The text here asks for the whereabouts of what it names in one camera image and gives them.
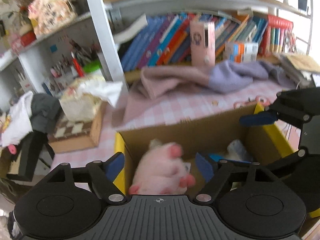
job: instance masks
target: white cloth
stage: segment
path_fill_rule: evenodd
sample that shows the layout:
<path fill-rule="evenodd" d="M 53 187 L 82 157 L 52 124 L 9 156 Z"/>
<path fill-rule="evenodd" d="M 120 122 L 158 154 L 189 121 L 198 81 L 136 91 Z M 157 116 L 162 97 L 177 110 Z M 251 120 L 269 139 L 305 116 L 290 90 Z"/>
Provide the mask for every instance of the white cloth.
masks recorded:
<path fill-rule="evenodd" d="M 7 147 L 10 144 L 18 145 L 28 133 L 32 132 L 30 122 L 32 99 L 33 93 L 29 91 L 20 97 L 18 103 L 10 108 L 11 123 L 2 133 L 2 147 Z"/>

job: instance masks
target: blue gripper pad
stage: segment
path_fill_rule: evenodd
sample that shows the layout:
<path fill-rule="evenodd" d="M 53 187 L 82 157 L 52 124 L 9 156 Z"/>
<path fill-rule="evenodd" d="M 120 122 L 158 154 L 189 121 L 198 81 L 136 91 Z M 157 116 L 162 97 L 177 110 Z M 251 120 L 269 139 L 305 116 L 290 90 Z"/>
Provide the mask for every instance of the blue gripper pad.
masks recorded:
<path fill-rule="evenodd" d="M 242 126 L 251 127 L 259 125 L 270 125 L 278 120 L 278 117 L 274 113 L 260 112 L 258 114 L 249 114 L 240 117 L 239 122 Z"/>
<path fill-rule="evenodd" d="M 205 182 L 208 183 L 214 175 L 213 167 L 200 153 L 196 153 L 196 166 Z"/>
<path fill-rule="evenodd" d="M 120 153 L 105 169 L 106 177 L 113 182 L 124 168 L 124 154 Z"/>

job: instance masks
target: chessboard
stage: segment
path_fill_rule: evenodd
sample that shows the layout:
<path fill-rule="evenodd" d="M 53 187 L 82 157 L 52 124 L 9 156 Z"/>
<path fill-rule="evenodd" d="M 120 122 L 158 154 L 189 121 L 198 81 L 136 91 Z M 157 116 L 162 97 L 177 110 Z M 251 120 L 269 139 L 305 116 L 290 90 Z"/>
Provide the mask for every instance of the chessboard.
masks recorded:
<path fill-rule="evenodd" d="M 69 121 L 64 113 L 59 118 L 49 145 L 55 153 L 63 153 L 98 146 L 106 104 L 102 103 L 95 118 L 88 122 Z"/>

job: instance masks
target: gray cloth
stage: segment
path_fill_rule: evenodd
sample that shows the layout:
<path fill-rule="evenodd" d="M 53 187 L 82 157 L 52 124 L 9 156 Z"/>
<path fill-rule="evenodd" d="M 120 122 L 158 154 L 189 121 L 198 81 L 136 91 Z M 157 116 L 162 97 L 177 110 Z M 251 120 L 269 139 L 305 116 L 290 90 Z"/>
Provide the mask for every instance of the gray cloth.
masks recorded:
<path fill-rule="evenodd" d="M 43 133 L 52 133 L 60 110 L 61 106 L 57 98 L 47 94 L 35 94 L 31 103 L 32 129 Z"/>

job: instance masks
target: pink towel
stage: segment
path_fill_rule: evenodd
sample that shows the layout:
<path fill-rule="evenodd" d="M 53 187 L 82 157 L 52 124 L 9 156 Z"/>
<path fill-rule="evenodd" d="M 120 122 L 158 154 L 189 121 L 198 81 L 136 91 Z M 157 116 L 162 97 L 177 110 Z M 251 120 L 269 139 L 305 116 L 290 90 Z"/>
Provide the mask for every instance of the pink towel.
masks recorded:
<path fill-rule="evenodd" d="M 246 87 L 253 82 L 253 79 L 266 80 L 269 75 L 273 76 L 280 85 L 293 87 L 292 82 L 289 82 L 279 67 L 259 61 L 243 64 L 223 61 L 210 68 L 146 67 L 141 70 L 141 80 L 133 84 L 129 91 L 123 122 L 134 119 L 162 101 L 171 90 L 200 93 L 201 87 L 206 87 L 213 92 L 226 94 Z"/>

